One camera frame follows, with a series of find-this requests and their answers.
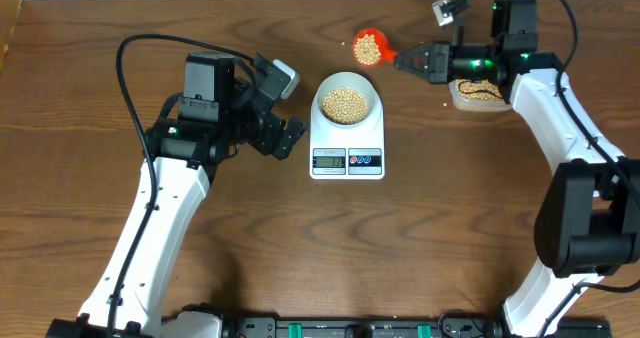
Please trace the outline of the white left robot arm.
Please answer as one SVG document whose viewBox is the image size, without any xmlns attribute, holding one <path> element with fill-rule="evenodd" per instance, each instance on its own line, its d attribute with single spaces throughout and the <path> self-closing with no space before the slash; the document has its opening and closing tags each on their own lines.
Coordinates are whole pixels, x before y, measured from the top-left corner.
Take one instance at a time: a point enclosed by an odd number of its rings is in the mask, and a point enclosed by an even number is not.
<svg viewBox="0 0 640 338">
<path fill-rule="evenodd" d="M 220 316 L 200 308 L 163 317 L 187 228 L 217 168 L 248 143 L 264 156 L 289 156 L 307 129 L 272 113 L 299 82 L 295 70 L 261 55 L 188 55 L 184 89 L 170 96 L 144 134 L 137 195 L 100 282 L 73 320 L 55 319 L 50 337 L 224 337 Z"/>
</svg>

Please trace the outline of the red plastic measuring scoop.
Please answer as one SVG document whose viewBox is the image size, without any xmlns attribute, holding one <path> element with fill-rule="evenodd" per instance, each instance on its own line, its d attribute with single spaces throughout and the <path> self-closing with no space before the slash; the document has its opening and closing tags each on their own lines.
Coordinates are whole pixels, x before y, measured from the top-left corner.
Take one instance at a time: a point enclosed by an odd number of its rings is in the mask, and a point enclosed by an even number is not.
<svg viewBox="0 0 640 338">
<path fill-rule="evenodd" d="M 398 55 L 386 35 L 376 28 L 359 31 L 353 40 L 352 52 L 356 61 L 366 68 L 393 63 Z"/>
</svg>

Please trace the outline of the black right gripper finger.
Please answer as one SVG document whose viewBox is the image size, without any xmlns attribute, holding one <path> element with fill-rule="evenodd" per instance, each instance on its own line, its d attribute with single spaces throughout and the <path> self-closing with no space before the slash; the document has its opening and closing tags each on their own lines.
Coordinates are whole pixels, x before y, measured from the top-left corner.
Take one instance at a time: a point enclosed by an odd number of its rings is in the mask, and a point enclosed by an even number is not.
<svg viewBox="0 0 640 338">
<path fill-rule="evenodd" d="M 429 68 L 424 64 L 415 65 L 413 63 L 395 63 L 394 66 L 401 72 L 412 74 L 427 82 L 431 81 Z"/>
<path fill-rule="evenodd" d="M 428 66 L 430 43 L 421 43 L 411 49 L 398 53 L 394 58 L 396 66 Z"/>
</svg>

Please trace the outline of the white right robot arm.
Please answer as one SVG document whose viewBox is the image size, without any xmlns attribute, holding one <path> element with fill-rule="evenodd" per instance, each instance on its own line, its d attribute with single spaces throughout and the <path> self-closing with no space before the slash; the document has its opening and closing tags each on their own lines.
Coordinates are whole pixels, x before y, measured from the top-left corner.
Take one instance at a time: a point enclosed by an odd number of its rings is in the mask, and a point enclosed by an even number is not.
<svg viewBox="0 0 640 338">
<path fill-rule="evenodd" d="M 588 289 L 630 293 L 639 285 L 603 284 L 639 259 L 639 162 L 598 130 L 575 97 L 568 63 L 538 48 L 537 1 L 494 0 L 490 45 L 453 41 L 398 53 L 396 69 L 431 84 L 456 80 L 495 85 L 539 144 L 552 181 L 537 214 L 537 260 L 506 298 L 490 337 L 546 337 Z"/>
</svg>

